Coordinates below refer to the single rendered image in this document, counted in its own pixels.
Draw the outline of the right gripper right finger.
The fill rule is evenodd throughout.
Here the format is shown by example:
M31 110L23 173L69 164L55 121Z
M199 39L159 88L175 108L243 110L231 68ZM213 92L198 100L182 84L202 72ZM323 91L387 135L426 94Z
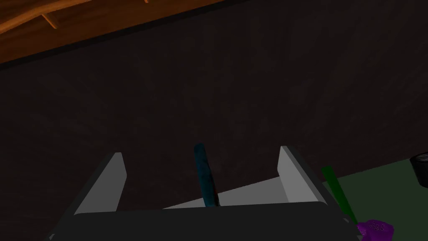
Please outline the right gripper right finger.
M290 203L328 202L328 191L292 146L281 146L277 171Z

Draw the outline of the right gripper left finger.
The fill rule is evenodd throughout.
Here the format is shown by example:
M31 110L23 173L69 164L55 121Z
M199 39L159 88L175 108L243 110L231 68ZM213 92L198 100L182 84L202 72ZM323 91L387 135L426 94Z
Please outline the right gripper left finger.
M116 211L126 179L122 153L109 155L88 182L89 187L84 188L83 197L77 201L77 208L72 214Z

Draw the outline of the green stick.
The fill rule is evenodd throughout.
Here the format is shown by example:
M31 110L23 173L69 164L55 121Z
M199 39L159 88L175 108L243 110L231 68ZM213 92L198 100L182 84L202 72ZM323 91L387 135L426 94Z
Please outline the green stick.
M333 196L335 197L340 209L344 214L349 216L352 220L352 222L356 225L358 223L355 214L345 196L345 193L343 192L343 189L332 169L331 166L326 166L321 169L324 178L326 179L326 182L328 186L330 187Z

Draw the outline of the purple lumpy object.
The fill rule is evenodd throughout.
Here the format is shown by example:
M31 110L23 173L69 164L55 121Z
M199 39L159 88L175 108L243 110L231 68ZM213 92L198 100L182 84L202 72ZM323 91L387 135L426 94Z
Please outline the purple lumpy object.
M379 220L360 222L357 228L362 235L361 241L392 241L394 227Z

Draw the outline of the teal stick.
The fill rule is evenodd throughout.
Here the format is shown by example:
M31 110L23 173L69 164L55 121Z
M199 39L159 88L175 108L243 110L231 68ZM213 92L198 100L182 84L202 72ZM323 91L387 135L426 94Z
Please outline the teal stick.
M194 146L194 158L204 205L206 207L219 207L219 197L204 144L198 143Z

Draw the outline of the black cup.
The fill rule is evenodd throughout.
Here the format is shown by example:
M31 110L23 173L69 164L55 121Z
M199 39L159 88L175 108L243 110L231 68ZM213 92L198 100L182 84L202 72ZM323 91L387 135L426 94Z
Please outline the black cup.
M410 158L418 183L428 189L428 152Z

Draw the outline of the wooden shelf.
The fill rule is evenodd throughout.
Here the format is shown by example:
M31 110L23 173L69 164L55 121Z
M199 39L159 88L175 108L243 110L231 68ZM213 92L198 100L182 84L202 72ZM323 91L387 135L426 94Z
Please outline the wooden shelf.
M174 6L175 0L1 0L0 41L73 43L158 20Z

